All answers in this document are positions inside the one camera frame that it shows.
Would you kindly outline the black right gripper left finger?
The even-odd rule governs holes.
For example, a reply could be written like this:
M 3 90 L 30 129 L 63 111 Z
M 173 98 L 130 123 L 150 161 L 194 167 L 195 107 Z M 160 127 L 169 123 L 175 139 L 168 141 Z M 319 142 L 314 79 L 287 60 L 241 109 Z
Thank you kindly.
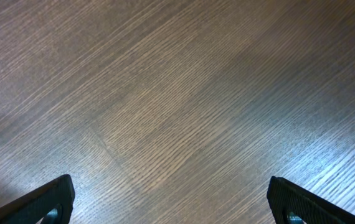
M 69 224 L 75 190 L 68 174 L 42 185 L 0 208 L 0 223 Z

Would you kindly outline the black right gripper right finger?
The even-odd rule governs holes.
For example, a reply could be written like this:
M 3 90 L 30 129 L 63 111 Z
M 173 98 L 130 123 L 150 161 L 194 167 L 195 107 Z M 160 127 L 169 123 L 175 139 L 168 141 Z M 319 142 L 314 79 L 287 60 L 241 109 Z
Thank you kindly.
M 277 224 L 355 224 L 355 215 L 283 177 L 271 177 L 267 200 Z

